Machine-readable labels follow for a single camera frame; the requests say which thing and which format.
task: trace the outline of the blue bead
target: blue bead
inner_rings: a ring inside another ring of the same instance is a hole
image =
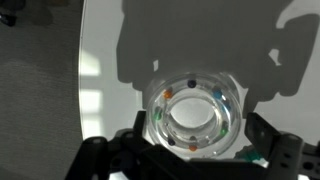
[[[229,104],[225,104],[224,106],[221,106],[221,109],[225,113],[226,109],[227,109],[227,111],[231,110],[231,106]]]
[[[222,98],[222,92],[220,90],[216,90],[213,92],[213,97],[216,99],[221,99]]]
[[[188,87],[189,88],[195,88],[197,86],[197,82],[195,80],[189,80],[188,81]]]

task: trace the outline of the black mechanical part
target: black mechanical part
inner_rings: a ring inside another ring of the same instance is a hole
[[[85,140],[66,177],[108,179],[123,172],[132,180],[296,180],[298,174],[319,179],[318,146],[306,144],[293,134],[281,134],[256,113],[249,113],[245,135],[266,160],[264,168],[237,160],[191,159],[186,162],[161,145],[142,137],[145,112],[139,111],[133,129],[123,129],[107,141],[103,137]]]

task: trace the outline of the transparent container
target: transparent container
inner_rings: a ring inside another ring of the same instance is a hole
[[[236,86],[226,74],[174,77],[153,93],[147,122],[153,142],[184,159],[219,156],[240,130]]]

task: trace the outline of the gray fabric surface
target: gray fabric surface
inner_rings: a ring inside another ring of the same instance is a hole
[[[0,24],[0,179],[63,179],[82,141],[82,4],[27,3],[16,27]]]

